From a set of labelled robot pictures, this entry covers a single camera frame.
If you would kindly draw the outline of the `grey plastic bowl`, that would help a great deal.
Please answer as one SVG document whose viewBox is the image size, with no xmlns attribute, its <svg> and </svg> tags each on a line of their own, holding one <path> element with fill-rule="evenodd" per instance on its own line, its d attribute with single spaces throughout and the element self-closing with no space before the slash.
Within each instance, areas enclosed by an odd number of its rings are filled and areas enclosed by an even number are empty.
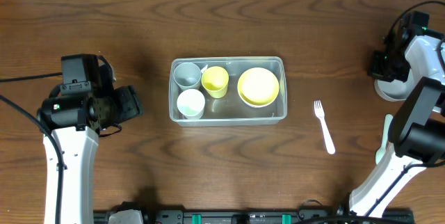
<svg viewBox="0 0 445 224">
<path fill-rule="evenodd" d="M 408 98 L 414 88 L 414 81 L 408 78 L 406 82 L 393 80 L 392 82 L 375 80 L 374 88 L 376 93 L 389 102 L 404 101 Z"/>
</svg>

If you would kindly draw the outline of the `white plastic cup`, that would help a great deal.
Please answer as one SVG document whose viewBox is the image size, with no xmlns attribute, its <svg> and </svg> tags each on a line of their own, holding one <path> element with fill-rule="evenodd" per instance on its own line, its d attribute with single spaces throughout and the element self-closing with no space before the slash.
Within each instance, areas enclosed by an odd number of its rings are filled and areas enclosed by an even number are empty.
<svg viewBox="0 0 445 224">
<path fill-rule="evenodd" d="M 179 112 L 189 120 L 198 120 L 204 114 L 205 97 L 197 89 L 183 91 L 177 98 Z"/>
</svg>

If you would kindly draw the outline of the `grey plastic cup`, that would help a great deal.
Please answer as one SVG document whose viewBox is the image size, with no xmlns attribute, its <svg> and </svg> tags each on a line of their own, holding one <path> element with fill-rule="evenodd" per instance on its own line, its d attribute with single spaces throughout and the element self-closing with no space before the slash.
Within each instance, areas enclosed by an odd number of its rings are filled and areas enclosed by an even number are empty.
<svg viewBox="0 0 445 224">
<path fill-rule="evenodd" d="M 181 63 L 173 72 L 175 83 L 182 90 L 198 90 L 201 85 L 201 77 L 201 69 L 194 63 Z"/>
</svg>

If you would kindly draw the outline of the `yellow plastic cup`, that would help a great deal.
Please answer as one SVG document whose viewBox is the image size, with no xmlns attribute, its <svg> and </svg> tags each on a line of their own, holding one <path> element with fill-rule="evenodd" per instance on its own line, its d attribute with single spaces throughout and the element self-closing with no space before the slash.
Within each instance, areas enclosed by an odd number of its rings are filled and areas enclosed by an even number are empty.
<svg viewBox="0 0 445 224">
<path fill-rule="evenodd" d="M 203 72 L 201 82 L 212 98 L 220 99 L 227 93 L 229 75 L 223 67 L 209 67 Z"/>
</svg>

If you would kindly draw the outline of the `white plastic bowl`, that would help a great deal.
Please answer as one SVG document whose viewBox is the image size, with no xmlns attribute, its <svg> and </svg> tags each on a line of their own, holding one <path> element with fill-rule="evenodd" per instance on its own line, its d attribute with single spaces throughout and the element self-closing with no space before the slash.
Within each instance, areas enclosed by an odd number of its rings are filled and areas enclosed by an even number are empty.
<svg viewBox="0 0 445 224">
<path fill-rule="evenodd" d="M 252 108 L 256 108 L 256 109 L 271 105 L 277 99 L 277 96 L 278 96 L 278 94 L 271 95 L 270 97 L 268 97 L 266 99 L 265 102 L 254 102 L 252 100 L 249 100 L 243 93 L 239 93 L 238 95 L 246 105 L 248 105 Z"/>
</svg>

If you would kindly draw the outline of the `yellow plastic bowl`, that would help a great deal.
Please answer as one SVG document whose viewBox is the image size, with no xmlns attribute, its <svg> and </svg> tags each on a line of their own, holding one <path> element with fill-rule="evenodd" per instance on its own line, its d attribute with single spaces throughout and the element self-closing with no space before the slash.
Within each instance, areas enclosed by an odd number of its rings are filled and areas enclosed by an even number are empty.
<svg viewBox="0 0 445 224">
<path fill-rule="evenodd" d="M 237 91 L 254 102 L 265 102 L 271 95 L 279 93 L 280 85 L 277 77 L 270 70 L 254 67 L 246 70 L 239 77 Z"/>
</svg>

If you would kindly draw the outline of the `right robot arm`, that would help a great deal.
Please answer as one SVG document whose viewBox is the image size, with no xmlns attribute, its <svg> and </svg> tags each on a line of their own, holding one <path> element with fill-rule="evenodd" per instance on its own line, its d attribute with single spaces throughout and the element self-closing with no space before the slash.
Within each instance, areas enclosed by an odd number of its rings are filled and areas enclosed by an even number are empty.
<svg viewBox="0 0 445 224">
<path fill-rule="evenodd" d="M 429 29 L 429 19 L 406 10 L 391 26 L 385 50 L 373 54 L 368 75 L 386 83 L 388 95 L 403 85 L 407 97 L 389 126 L 382 160 L 349 195 L 349 215 L 382 217 L 414 176 L 444 165 L 444 123 L 430 117 L 444 114 L 444 34 Z"/>
</svg>

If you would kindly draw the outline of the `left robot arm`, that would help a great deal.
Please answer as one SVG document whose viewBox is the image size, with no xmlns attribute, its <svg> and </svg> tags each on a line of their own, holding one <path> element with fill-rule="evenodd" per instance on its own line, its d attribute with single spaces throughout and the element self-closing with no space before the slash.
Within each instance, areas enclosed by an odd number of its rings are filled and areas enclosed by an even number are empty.
<svg viewBox="0 0 445 224">
<path fill-rule="evenodd" d="M 61 58 L 62 84 L 38 109 L 47 158 L 45 223 L 93 223 L 93 174 L 103 131 L 143 114 L 133 86 L 114 88 L 103 56 Z"/>
</svg>

